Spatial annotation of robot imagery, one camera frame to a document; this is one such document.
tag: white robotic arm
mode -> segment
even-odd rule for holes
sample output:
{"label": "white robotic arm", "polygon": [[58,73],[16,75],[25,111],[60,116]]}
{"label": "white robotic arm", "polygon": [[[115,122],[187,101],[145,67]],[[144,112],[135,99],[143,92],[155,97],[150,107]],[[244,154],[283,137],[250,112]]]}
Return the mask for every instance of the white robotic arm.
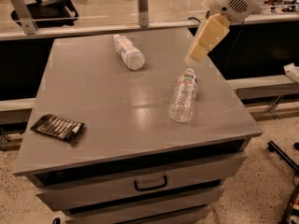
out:
{"label": "white robotic arm", "polygon": [[231,22],[243,21],[263,5],[264,0],[203,0],[210,17],[199,27],[186,56],[186,63],[199,62],[229,33]]}

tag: clear plastic bottle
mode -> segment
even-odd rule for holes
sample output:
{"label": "clear plastic bottle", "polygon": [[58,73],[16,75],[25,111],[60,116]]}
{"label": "clear plastic bottle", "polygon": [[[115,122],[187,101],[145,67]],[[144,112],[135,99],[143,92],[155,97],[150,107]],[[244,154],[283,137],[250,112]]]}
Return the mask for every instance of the clear plastic bottle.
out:
{"label": "clear plastic bottle", "polygon": [[116,52],[129,69],[138,70],[143,66],[145,62],[144,55],[127,36],[114,35],[113,40]]}
{"label": "clear plastic bottle", "polygon": [[193,116],[197,79],[189,68],[178,78],[177,86],[169,106],[169,116],[177,122],[188,122]]}

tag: cabinet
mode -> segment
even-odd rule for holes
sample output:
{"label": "cabinet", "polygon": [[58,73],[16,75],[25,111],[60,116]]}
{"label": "cabinet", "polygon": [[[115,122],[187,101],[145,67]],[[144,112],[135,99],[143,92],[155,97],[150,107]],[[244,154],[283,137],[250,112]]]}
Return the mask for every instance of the cabinet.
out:
{"label": "cabinet", "polygon": [[[184,28],[127,35],[146,57],[134,72],[115,52],[113,35],[55,40],[14,174],[27,176],[69,224],[205,218],[262,131],[208,58],[194,67],[192,121],[171,120],[192,35]],[[49,113],[85,128],[70,144],[29,130]]]}

